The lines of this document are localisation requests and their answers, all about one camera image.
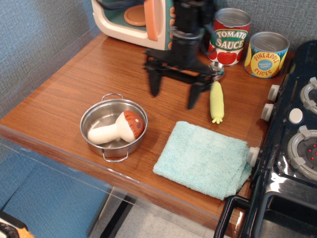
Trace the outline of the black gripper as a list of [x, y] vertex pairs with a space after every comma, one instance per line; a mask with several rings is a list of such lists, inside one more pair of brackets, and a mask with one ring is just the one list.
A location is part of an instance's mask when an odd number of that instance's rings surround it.
[[158, 95], [163, 76], [191, 84], [187, 106], [191, 110], [200, 94], [210, 89], [215, 71], [197, 57], [199, 48], [204, 47], [201, 43], [203, 32], [173, 32], [172, 35], [170, 50], [145, 50], [144, 68], [149, 75], [150, 92], [154, 97]]

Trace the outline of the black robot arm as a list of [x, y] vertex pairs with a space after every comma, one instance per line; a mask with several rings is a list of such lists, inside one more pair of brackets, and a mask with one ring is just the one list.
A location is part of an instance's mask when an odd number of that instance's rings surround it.
[[187, 108], [192, 109], [200, 94], [210, 89], [216, 75], [215, 70], [198, 59], [205, 31], [213, 33], [211, 21], [215, 3], [212, 0], [175, 0], [173, 3], [175, 22], [170, 28], [171, 49], [147, 49], [145, 70], [153, 96], [158, 95], [164, 76], [190, 84]]

